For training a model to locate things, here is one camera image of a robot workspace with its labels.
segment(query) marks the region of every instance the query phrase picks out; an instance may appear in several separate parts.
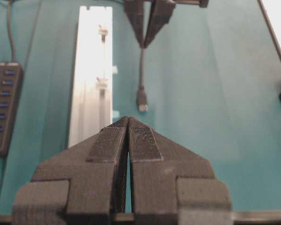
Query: green background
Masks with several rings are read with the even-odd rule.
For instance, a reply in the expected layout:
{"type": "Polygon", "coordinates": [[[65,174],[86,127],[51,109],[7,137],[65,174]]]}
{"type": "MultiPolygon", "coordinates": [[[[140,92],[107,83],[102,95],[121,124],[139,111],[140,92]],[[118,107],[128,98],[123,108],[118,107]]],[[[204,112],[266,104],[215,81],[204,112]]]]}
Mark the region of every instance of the green background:
{"type": "MultiPolygon", "coordinates": [[[[12,29],[25,78],[9,155],[0,159],[0,214],[11,212],[39,162],[67,148],[80,5],[113,6],[114,110],[210,160],[234,210],[281,209],[281,63],[256,0],[176,7],[146,51],[146,114],[135,104],[140,50],[122,5],[18,0],[12,29]]],[[[0,61],[7,60],[0,0],[0,61]]]]}

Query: black clamp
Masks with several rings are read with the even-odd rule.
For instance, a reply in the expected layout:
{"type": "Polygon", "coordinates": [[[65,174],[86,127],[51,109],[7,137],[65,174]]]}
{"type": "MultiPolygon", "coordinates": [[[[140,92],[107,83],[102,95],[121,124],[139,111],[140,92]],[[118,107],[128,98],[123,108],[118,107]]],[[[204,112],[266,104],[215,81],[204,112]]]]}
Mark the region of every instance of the black clamp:
{"type": "Polygon", "coordinates": [[[39,164],[17,193],[12,224],[111,224],[125,212],[128,153],[134,224],[232,224],[211,164],[128,117],[39,164]]]}
{"type": "Polygon", "coordinates": [[[144,39],[144,1],[124,0],[124,11],[134,30],[140,48],[147,48],[161,28],[169,23],[177,4],[194,4],[201,8],[208,6],[208,0],[148,0],[152,2],[147,33],[144,39]]]}

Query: teal surface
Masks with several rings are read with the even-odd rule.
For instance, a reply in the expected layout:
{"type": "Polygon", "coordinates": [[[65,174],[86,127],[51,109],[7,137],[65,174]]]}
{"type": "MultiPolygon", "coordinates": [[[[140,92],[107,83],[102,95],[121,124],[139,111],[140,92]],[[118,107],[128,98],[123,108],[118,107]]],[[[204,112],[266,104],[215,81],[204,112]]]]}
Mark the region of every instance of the teal surface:
{"type": "MultiPolygon", "coordinates": [[[[0,61],[10,58],[4,5],[0,61]]],[[[281,63],[257,1],[178,5],[146,51],[149,112],[139,114],[140,50],[120,4],[19,0],[12,26],[27,66],[9,156],[0,159],[0,214],[11,212],[37,164],[67,147],[80,5],[113,6],[114,110],[210,160],[235,210],[281,209],[281,63]]]]}

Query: cable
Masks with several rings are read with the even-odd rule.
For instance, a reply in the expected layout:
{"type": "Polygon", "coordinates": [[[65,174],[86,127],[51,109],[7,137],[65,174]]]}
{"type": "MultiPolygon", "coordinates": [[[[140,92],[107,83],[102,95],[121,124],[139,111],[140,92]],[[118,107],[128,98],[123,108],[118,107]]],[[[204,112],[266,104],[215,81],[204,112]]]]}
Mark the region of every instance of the cable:
{"type": "Polygon", "coordinates": [[[11,31],[11,5],[14,2],[14,0],[9,0],[7,4],[7,31],[8,31],[8,37],[9,37],[9,42],[10,42],[10,47],[11,47],[11,58],[12,62],[16,61],[15,57],[15,43],[11,31]]]}
{"type": "Polygon", "coordinates": [[[141,113],[148,111],[147,95],[145,93],[145,85],[144,85],[144,59],[145,59],[145,49],[142,48],[140,52],[140,84],[136,97],[136,103],[141,113]]]}

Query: usb connector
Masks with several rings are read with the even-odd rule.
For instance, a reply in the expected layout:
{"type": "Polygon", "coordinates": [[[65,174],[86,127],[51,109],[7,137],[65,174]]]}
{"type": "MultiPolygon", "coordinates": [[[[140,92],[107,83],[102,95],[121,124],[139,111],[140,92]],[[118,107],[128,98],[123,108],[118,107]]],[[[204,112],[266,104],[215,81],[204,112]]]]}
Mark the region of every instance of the usb connector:
{"type": "Polygon", "coordinates": [[[145,93],[144,87],[140,87],[139,90],[137,91],[136,103],[140,112],[148,111],[147,95],[145,93]]]}

